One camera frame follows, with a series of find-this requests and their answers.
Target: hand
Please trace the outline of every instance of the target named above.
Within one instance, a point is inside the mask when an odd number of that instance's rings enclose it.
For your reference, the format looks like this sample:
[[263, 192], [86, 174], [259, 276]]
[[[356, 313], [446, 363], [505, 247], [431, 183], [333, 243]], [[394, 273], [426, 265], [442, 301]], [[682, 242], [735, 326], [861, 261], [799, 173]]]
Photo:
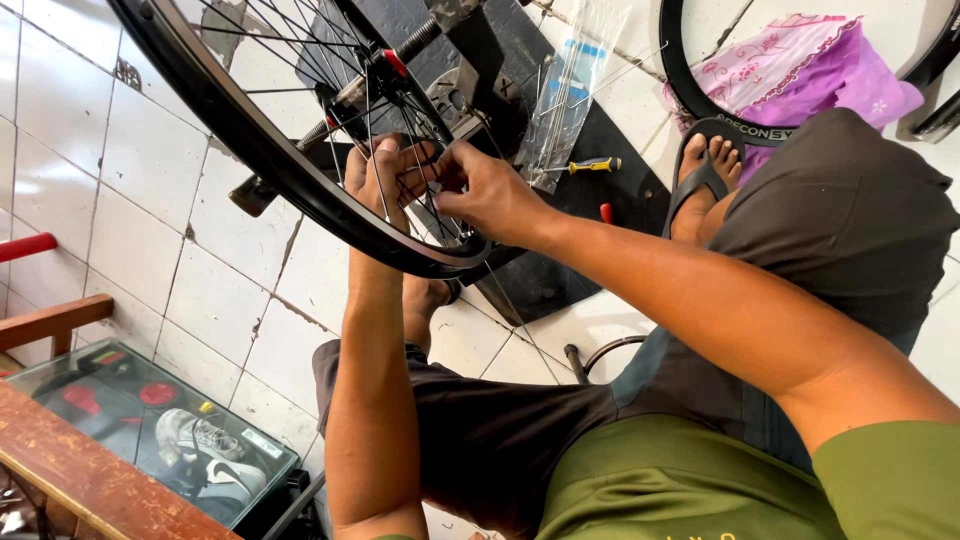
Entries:
[[[529, 247], [544, 219], [558, 213], [534, 193], [513, 167], [457, 140], [437, 161], [444, 191], [434, 197], [440, 213], [463, 219], [499, 242]], [[462, 193], [463, 186], [468, 187]]]
[[384, 201], [390, 212], [390, 223], [404, 233], [410, 233], [410, 224], [400, 210], [406, 208], [415, 197], [426, 192], [426, 183], [433, 182], [435, 175], [431, 167], [420, 169], [419, 163], [433, 156], [433, 145], [428, 142], [417, 143], [410, 148], [398, 151], [399, 134], [378, 135], [373, 138], [372, 161], [354, 147], [347, 156], [344, 185], [347, 193], [363, 206], [380, 217], [384, 217]]

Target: green t-shirt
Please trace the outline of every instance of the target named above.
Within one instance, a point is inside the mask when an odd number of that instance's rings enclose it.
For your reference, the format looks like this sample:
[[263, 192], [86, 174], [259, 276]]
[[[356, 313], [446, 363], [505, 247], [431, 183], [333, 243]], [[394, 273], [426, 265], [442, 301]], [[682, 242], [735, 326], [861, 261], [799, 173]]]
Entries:
[[823, 485], [679, 417], [621, 420], [564, 453], [537, 540], [960, 538], [958, 426], [847, 431], [813, 466]]

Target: white tile floor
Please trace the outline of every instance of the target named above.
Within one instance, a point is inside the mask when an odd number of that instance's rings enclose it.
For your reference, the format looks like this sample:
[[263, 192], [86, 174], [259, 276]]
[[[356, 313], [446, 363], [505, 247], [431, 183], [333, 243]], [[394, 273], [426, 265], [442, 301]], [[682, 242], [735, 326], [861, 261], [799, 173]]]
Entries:
[[[619, 55], [608, 73], [658, 48], [658, 0], [609, 0], [625, 12]], [[902, 70], [939, 28], [949, 0], [890, 3], [804, 0], [687, 0], [684, 48], [690, 62], [803, 9], [865, 15], [879, 54]], [[347, 246], [282, 199], [258, 219], [226, 197], [250, 171], [216, 139], [125, 35], [106, 0], [0, 0], [0, 241], [37, 231], [60, 240], [54, 252], [0, 265], [0, 315], [17, 315], [106, 292], [114, 316], [79, 329], [78, 344], [116, 336], [197, 386], [305, 458], [323, 467], [324, 441], [310, 357], [339, 335], [347, 297]], [[564, 39], [574, 0], [524, 9], [552, 42]], [[200, 22], [200, 13], [191, 15]], [[248, 27], [255, 26], [249, 19]], [[276, 50], [290, 56], [289, 47]], [[112, 77], [116, 57], [132, 63], [142, 93]], [[230, 71], [259, 87], [300, 85], [292, 69], [244, 40]], [[668, 183], [680, 142], [662, 97], [659, 58], [597, 94], [599, 104]], [[942, 103], [960, 87], [960, 62], [945, 77]], [[307, 92], [258, 96], [280, 129], [301, 136], [320, 116]], [[895, 127], [886, 135], [896, 137]], [[960, 135], [939, 145], [905, 142], [960, 178]], [[960, 208], [960, 183], [950, 195]], [[921, 370], [960, 401], [960, 236], [913, 355]], [[610, 293], [513, 331], [469, 287], [438, 311], [432, 361], [469, 377], [573, 383], [563, 348], [589, 355], [653, 323]], [[611, 380], [636, 346], [592, 374]], [[10, 353], [27, 365], [46, 358], [49, 340]], [[427, 509], [431, 535], [466, 540], [476, 528]]]

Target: black flip-flop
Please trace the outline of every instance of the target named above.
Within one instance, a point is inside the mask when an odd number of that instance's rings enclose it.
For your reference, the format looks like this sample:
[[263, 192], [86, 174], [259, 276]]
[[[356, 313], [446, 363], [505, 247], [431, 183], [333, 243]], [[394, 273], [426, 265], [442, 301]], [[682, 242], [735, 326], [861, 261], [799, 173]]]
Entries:
[[464, 286], [460, 284], [460, 280], [444, 280], [446, 286], [450, 287], [450, 300], [444, 304], [444, 306], [449, 306], [457, 301], [460, 298], [460, 293], [464, 290]]
[[[707, 138], [707, 148], [704, 149], [704, 162], [694, 169], [681, 183], [680, 165], [684, 162], [684, 150], [686, 144], [690, 142], [696, 134], [703, 134]], [[670, 211], [666, 214], [666, 226], [663, 227], [663, 237], [670, 237], [670, 227], [673, 225], [673, 218], [677, 216], [677, 210], [693, 194], [693, 191], [701, 185], [706, 185], [717, 201], [726, 197], [730, 191], [724, 184], [720, 174], [713, 168], [713, 160], [710, 158], [710, 140], [716, 136], [722, 136], [724, 140], [733, 143], [731, 150], [737, 150], [737, 161], [743, 161], [746, 154], [746, 144], [743, 142], [743, 135], [731, 124], [719, 118], [703, 118], [690, 127], [684, 135], [683, 142], [680, 143], [680, 151], [677, 152], [677, 166], [673, 173], [673, 189], [670, 192]]]

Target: dark shorts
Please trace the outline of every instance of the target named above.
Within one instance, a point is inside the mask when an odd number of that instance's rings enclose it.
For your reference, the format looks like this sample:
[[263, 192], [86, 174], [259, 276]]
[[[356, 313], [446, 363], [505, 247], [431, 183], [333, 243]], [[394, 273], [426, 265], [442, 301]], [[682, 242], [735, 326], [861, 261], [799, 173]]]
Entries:
[[[791, 281], [908, 352], [960, 227], [949, 184], [855, 112], [831, 110], [807, 121], [740, 190], [709, 248]], [[331, 341], [313, 357], [321, 432], [339, 353]], [[553, 469], [580, 435], [638, 414], [683, 416], [808, 469], [772, 400], [663, 329], [605, 385], [468, 379], [427, 365], [412, 343], [407, 366], [423, 496], [509, 539], [536, 536]]]

